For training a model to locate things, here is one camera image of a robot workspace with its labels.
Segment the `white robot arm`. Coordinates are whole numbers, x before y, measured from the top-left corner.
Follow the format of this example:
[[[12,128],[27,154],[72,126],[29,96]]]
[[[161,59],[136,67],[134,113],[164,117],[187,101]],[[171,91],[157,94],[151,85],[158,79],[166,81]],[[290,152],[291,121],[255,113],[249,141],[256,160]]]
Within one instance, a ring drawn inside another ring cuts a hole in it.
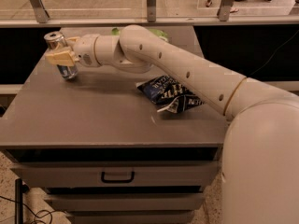
[[[153,65],[229,120],[223,142],[222,224],[299,224],[299,96],[169,44],[138,25],[118,35],[45,35],[46,60],[112,65],[144,73]]]

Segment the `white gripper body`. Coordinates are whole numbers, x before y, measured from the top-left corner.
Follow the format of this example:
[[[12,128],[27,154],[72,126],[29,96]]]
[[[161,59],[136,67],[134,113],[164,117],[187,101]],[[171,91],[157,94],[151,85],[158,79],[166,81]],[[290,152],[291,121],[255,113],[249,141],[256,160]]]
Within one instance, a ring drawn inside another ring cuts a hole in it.
[[[98,34],[84,35],[80,37],[73,46],[73,51],[79,62],[86,67],[99,67],[100,64],[95,57],[95,42]]]

